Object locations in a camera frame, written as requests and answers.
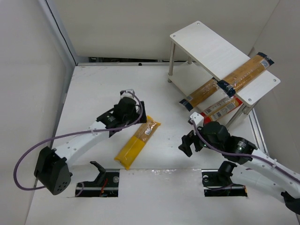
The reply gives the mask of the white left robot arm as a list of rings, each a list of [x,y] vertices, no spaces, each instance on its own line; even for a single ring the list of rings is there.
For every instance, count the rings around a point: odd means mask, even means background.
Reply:
[[[144,102],[123,97],[112,109],[98,116],[86,133],[78,134],[54,149],[44,147],[39,153],[34,175],[51,194],[58,195],[71,183],[74,177],[71,166],[80,156],[124,127],[146,122]]]

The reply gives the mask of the red spaghetti bag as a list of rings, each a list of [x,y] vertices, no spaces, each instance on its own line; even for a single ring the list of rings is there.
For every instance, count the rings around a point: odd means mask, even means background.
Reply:
[[[211,105],[203,112],[201,115],[204,120],[203,123],[207,124],[213,121],[217,121],[218,119],[224,117],[237,107],[239,107],[243,102],[236,96],[233,97],[225,97],[215,104]]]

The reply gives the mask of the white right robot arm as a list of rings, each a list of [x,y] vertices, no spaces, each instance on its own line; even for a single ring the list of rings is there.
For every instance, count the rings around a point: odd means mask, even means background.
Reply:
[[[206,187],[220,193],[233,185],[244,185],[273,196],[290,211],[300,213],[300,175],[276,162],[245,138],[230,135],[218,122],[194,127],[182,136],[179,149],[188,157],[207,148],[220,153],[225,161]]]

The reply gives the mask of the yellow spaghetti bag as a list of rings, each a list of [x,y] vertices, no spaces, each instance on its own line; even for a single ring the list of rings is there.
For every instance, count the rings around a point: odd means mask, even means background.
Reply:
[[[161,123],[154,121],[150,116],[147,116],[147,122],[143,123],[136,130],[133,136],[116,155],[114,160],[118,161],[126,170],[129,170],[134,160],[159,126],[161,126]]]

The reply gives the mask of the long blue-ended spaghetti bag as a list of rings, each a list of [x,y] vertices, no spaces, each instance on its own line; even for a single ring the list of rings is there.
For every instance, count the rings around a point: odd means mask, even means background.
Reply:
[[[274,63],[269,56],[258,52],[223,80],[218,81],[217,85],[231,98]]]

